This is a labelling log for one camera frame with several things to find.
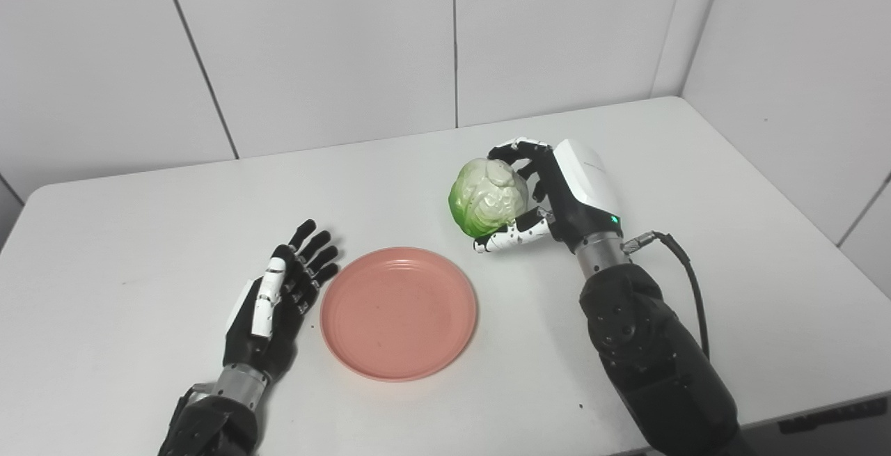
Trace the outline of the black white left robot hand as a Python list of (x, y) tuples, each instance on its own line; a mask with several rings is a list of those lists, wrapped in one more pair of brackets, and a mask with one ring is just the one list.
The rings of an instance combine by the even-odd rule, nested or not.
[(265, 271), (249, 281), (226, 333), (222, 364), (248, 366), (278, 381), (296, 355), (296, 338), (322, 287), (338, 274), (338, 247), (314, 220), (279, 244)]

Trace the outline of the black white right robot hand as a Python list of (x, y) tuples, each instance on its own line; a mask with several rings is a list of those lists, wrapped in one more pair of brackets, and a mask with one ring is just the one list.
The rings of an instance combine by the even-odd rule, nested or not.
[(476, 252), (498, 252), (551, 235), (576, 254), (591, 244), (591, 236), (622, 236), (620, 200), (604, 162), (589, 146), (572, 139), (550, 146), (515, 138), (494, 146), (487, 158), (508, 165), (526, 159), (519, 176), (535, 175), (538, 181), (532, 192), (534, 203), (494, 232), (475, 238)]

